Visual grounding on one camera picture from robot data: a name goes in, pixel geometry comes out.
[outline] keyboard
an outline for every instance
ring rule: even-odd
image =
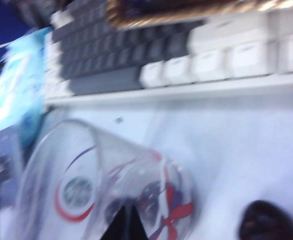
[[[67,6],[73,21],[55,29],[60,76],[75,95],[143,89],[143,66],[189,54],[187,41],[200,20],[116,30],[109,24],[107,2],[75,0]]]

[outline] gray keycap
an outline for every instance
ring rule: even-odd
[[[76,51],[73,49],[73,50],[70,50],[66,53],[67,54],[67,56],[66,56],[67,64],[71,64],[72,62],[74,62],[75,52]]]
[[[96,39],[99,36],[99,25],[93,25],[91,27],[89,27],[90,31],[91,31],[91,39]]]
[[[98,39],[95,44],[97,45],[96,51],[98,54],[103,53],[105,51],[105,44],[104,39]]]
[[[88,58],[86,50],[87,50],[86,45],[85,44],[81,45],[81,47],[80,47],[81,59],[87,59]]]
[[[84,67],[86,65],[86,61],[85,60],[82,60],[82,61],[79,61],[76,65],[76,73],[75,75],[77,77],[81,77],[81,76],[85,76],[86,73],[84,71]]]
[[[77,73],[77,63],[72,63],[69,66],[69,71],[68,71],[68,78],[73,78],[76,76]]]
[[[84,26],[86,25],[86,14],[83,14],[82,16],[80,16],[78,18],[78,28],[84,28]]]
[[[150,62],[157,62],[164,59],[165,39],[159,39],[149,43],[147,58]]]
[[[114,49],[114,38],[112,35],[108,35],[104,38],[104,49],[106,52],[111,52]]]
[[[84,29],[78,33],[78,43],[82,44],[83,42],[85,42],[85,30]]]
[[[131,61],[134,64],[140,65],[145,63],[144,57],[146,53],[146,45],[141,44],[133,49]]]
[[[73,1],[67,5],[67,9],[70,13],[73,13],[77,9],[77,1]]]
[[[103,64],[104,64],[104,57],[98,56],[95,58],[95,65],[94,65],[94,72],[99,73],[103,70]]]
[[[116,54],[115,53],[110,53],[108,55],[104,56],[104,64],[103,64],[103,70],[108,71],[112,70],[115,66],[116,62]]]
[[[168,39],[165,56],[167,59],[188,55],[187,50],[188,34],[181,32]]]
[[[98,9],[96,9],[95,14],[97,19],[103,18],[103,16],[105,15],[105,9],[103,8],[103,6],[100,6]]]
[[[60,42],[60,49],[62,51],[66,51],[70,47],[69,44],[68,44],[68,38],[67,37],[62,39],[59,42]]]
[[[79,21],[75,19],[74,21],[70,22],[69,24],[65,25],[67,29],[67,34],[74,34],[79,30]]]
[[[87,43],[84,45],[84,58],[88,59],[91,55],[94,55],[93,51],[93,43]]]
[[[204,20],[183,22],[179,25],[179,27],[181,28],[182,31],[189,32],[192,29],[195,29],[195,28],[203,25],[204,23],[205,23]]]
[[[98,49],[99,49],[99,46],[96,42],[92,42],[89,44],[88,46],[88,53],[86,53],[86,56],[88,58],[93,58],[95,55],[98,54]]]
[[[78,0],[79,8],[82,8],[86,4],[86,0]]]
[[[88,14],[88,24],[90,25],[97,19],[96,11],[95,9],[91,9],[87,14]]]
[[[67,56],[68,56],[68,52],[65,51],[61,54],[60,58],[59,58],[59,62],[65,66],[68,64],[68,59],[67,59]]]
[[[86,28],[87,26],[92,24],[92,17],[91,17],[91,12],[89,11],[84,15],[84,27]]]
[[[158,33],[159,33],[159,27],[157,26],[146,27],[142,29],[142,35],[146,41],[152,41],[156,39],[158,37]]]
[[[94,64],[93,59],[86,60],[85,63],[84,63],[84,66],[83,66],[83,72],[85,74],[93,73],[93,69],[94,69],[93,64]]]
[[[86,28],[85,30],[83,30],[83,41],[88,42],[90,40],[91,40],[90,29]]]
[[[70,38],[70,40],[69,40],[70,46],[71,47],[76,46],[77,45],[77,36],[74,34],[74,35],[71,35],[69,38]]]
[[[54,43],[57,43],[58,41],[62,40],[64,38],[63,30],[61,28],[58,28],[54,30],[52,33],[52,41]]]
[[[81,76],[81,73],[82,73],[82,66],[83,66],[83,63],[82,63],[81,61],[78,61],[78,62],[75,64],[74,73],[73,73],[73,76],[74,76],[74,77]]]
[[[71,50],[70,50],[70,58],[74,58],[75,55],[76,55],[76,51],[77,51],[77,48],[76,47],[73,47]]]
[[[116,66],[119,68],[125,68],[129,66],[131,49],[127,48],[118,53]]]
[[[139,29],[134,29],[127,31],[126,33],[126,42],[131,46],[136,46],[140,43],[140,34],[141,31]]]
[[[74,60],[80,60],[81,59],[81,46],[76,47],[75,53],[74,53]]]
[[[60,76],[64,79],[70,78],[70,66],[64,65],[60,71]]]
[[[126,44],[126,37],[127,37],[126,31],[118,31],[114,36],[114,45],[117,48],[123,49],[124,45]]]
[[[101,22],[101,32],[102,34],[107,34],[111,31],[111,26],[107,21]]]
[[[66,39],[67,39],[67,45],[68,45],[67,49],[72,48],[76,44],[75,36],[71,35],[71,36],[68,36]]]
[[[163,25],[159,27],[159,32],[161,32],[161,34],[163,36],[171,36],[174,35],[178,28],[176,24],[168,24],[168,25]]]
[[[139,67],[129,67],[71,79],[69,89],[76,95],[132,91],[142,89]]]
[[[87,11],[87,9],[85,7],[79,5],[78,0],[76,0],[74,2],[76,3],[75,7],[69,7],[69,5],[70,5],[69,4],[67,9],[69,10],[69,12],[71,13],[71,15],[73,17],[78,18],[78,17],[82,16]]]
[[[75,42],[76,42],[77,45],[82,42],[82,35],[81,35],[80,31],[75,33]]]

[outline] circular emblem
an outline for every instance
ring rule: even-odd
[[[63,189],[63,199],[65,204],[72,208],[83,208],[88,204],[93,194],[91,182],[81,176],[71,179]]]

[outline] dark object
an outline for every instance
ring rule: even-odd
[[[240,240],[293,240],[293,220],[270,202],[257,200],[244,212]]]
[[[101,240],[148,240],[137,208],[128,201],[125,200],[126,205],[117,212]]]
[[[136,204],[133,198],[118,198],[112,201],[105,210],[105,221],[108,224],[115,219],[117,212],[120,211],[121,207],[131,208]]]

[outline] blue plastic bag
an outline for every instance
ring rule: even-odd
[[[12,42],[0,75],[0,131],[16,125],[23,147],[34,140],[43,114],[44,46],[49,32],[44,28]]]

